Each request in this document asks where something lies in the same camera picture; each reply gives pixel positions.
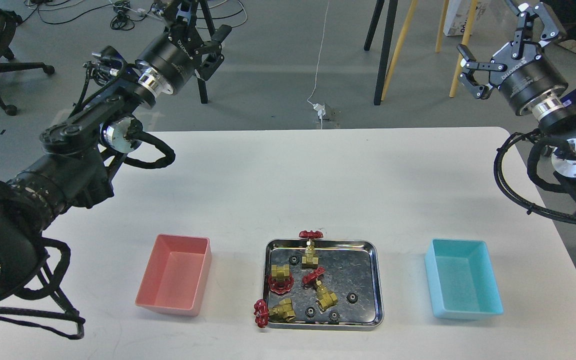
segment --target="metal tray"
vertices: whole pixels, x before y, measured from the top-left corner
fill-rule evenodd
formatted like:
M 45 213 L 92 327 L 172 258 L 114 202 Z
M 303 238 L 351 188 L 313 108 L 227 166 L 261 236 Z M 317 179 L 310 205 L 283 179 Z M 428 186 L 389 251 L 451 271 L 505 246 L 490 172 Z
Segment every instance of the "metal tray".
M 263 274 L 263 300 L 268 308 L 278 305 L 282 299 L 290 298 L 296 317 L 293 321 L 279 322 L 270 319 L 271 328 L 316 329 L 316 330 L 373 330 L 384 319 L 382 290 L 379 282 L 377 251 L 373 244 L 361 240 L 316 239 L 315 251 L 319 266 L 326 272 L 320 277 L 332 290 L 338 304 L 322 312 L 316 303 L 315 290 L 302 285 L 302 277 L 313 269 L 302 269 L 302 255 L 306 249 L 305 239 L 274 239 L 265 248 L 265 270 Z M 278 295 L 270 291 L 266 281 L 271 265 L 290 264 L 291 256 L 299 262 L 290 266 L 294 285 L 290 292 Z M 346 296 L 357 294 L 357 302 L 350 303 Z M 306 309 L 313 307 L 313 317 L 306 316 Z M 331 311 L 338 312 L 338 324 L 329 323 Z

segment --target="robotic arm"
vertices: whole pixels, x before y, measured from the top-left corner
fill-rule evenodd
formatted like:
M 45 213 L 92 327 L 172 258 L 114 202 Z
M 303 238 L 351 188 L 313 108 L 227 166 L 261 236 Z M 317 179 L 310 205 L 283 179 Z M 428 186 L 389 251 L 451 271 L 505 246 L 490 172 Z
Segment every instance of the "robotic arm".
M 538 128 L 528 134 L 515 133 L 498 149 L 494 162 L 494 178 L 510 200 L 549 219 L 576 224 L 576 212 L 565 214 L 532 203 L 510 189 L 502 173 L 505 152 L 522 140 L 533 143 L 527 160 L 530 180 L 544 191 L 569 194 L 576 202 L 576 89 L 563 95 L 568 83 L 551 64 L 544 47 L 565 36 L 565 30 L 551 7 L 539 2 L 515 5 L 506 0 L 518 18 L 514 39 L 503 45 L 489 62 L 479 62 L 464 45 L 457 48 L 463 60 L 460 82 L 476 99 L 486 100 L 493 89 L 505 97 L 516 116 L 532 114 Z M 535 36 L 535 20 L 541 19 L 543 31 Z M 489 73 L 489 82 L 475 80 L 476 71 Z M 558 184 L 546 182 L 537 174 L 542 155 L 549 155 Z
M 197 32 L 196 12 L 201 2 L 211 34 L 203 41 Z M 144 132 L 133 116 L 137 107 L 150 109 L 158 95 L 176 94 L 192 77 L 199 79 L 202 103 L 208 102 L 204 81 L 224 61 L 221 43 L 231 28 L 215 31 L 206 0 L 156 1 L 156 14 L 166 20 L 164 32 L 129 64 L 112 47 L 93 53 L 86 67 L 82 95 L 70 117 L 39 136 L 45 152 L 39 160 L 8 182 L 0 181 L 0 301 L 11 295 L 25 300 L 50 296 L 64 311 L 0 307 L 0 320 L 50 330 L 63 337 L 81 339 L 85 320 L 60 289 L 70 262 L 68 246 L 42 236 L 70 207 L 92 208 L 114 196 L 112 180 L 122 164 L 142 169 L 169 166 L 174 151 L 157 137 Z M 86 100 L 89 80 L 102 87 Z M 163 156 L 144 162 L 131 153 L 142 142 L 155 146 Z M 47 264 L 46 248 L 56 248 L 61 259 L 54 269 Z M 34 277 L 40 289 L 25 287 Z M 27 315 L 71 321 L 77 332 L 2 315 Z

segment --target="pink plastic bin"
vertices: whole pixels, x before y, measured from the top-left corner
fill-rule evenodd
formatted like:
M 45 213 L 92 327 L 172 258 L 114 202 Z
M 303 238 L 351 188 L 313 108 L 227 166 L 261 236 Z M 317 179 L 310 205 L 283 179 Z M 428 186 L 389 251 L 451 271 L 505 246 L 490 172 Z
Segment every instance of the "pink plastic bin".
M 157 235 L 135 305 L 158 313 L 196 317 L 211 259 L 208 237 Z

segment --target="chair base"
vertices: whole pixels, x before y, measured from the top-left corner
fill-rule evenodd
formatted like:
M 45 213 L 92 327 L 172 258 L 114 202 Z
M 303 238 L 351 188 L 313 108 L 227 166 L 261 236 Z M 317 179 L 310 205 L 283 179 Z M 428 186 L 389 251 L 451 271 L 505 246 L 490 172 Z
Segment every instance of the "chair base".
M 4 54 L 4 57 L 8 60 L 14 59 L 15 55 L 8 49 Z M 47 75 L 53 75 L 55 73 L 55 68 L 51 65 L 46 65 L 45 63 L 0 63 L 0 73 L 10 73 L 12 71 L 23 71 L 30 69 L 42 69 Z M 16 116 L 17 107 L 11 104 L 6 104 L 0 95 L 0 108 L 2 108 L 8 116 Z

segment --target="white table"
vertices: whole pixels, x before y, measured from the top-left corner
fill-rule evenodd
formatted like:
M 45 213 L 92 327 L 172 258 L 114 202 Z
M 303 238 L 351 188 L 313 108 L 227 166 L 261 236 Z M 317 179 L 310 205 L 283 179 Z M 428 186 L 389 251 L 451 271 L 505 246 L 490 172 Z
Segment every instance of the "white table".
M 505 130 L 156 135 L 176 150 L 172 166 L 122 168 L 115 198 L 71 209 L 45 232 L 72 248 L 62 288 L 87 319 L 85 338 L 0 322 L 0 359 L 576 359 L 576 271 L 562 240 L 552 221 L 527 216 L 493 180 Z M 148 148 L 132 155 L 154 158 Z M 541 203 L 516 150 L 505 170 Z M 375 245 L 384 303 L 375 330 L 255 326 L 266 244 L 317 229 Z M 197 317 L 134 305 L 159 233 L 211 240 Z M 432 238 L 487 243 L 503 315 L 433 317 L 424 266 Z

